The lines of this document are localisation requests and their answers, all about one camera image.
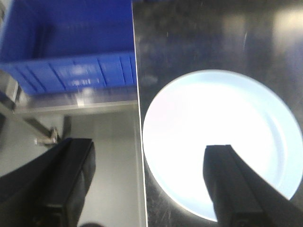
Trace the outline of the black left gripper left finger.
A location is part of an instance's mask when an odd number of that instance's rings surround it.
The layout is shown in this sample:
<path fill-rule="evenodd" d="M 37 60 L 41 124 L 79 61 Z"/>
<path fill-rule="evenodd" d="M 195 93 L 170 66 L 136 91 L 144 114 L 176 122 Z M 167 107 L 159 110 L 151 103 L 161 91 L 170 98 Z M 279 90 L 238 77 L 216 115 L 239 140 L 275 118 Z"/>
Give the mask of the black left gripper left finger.
<path fill-rule="evenodd" d="M 95 170 L 93 140 L 63 140 L 1 176 L 0 225 L 77 226 Z"/>

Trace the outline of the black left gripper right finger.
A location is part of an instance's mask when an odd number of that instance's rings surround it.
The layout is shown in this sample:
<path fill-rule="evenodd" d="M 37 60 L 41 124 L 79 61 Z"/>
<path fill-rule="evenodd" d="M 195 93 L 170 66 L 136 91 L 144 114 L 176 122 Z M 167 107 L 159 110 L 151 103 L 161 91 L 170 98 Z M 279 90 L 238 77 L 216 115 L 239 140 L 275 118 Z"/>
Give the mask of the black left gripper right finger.
<path fill-rule="evenodd" d="M 230 145 L 206 146 L 203 177 L 221 227 L 303 225 L 303 212 L 252 170 Z"/>

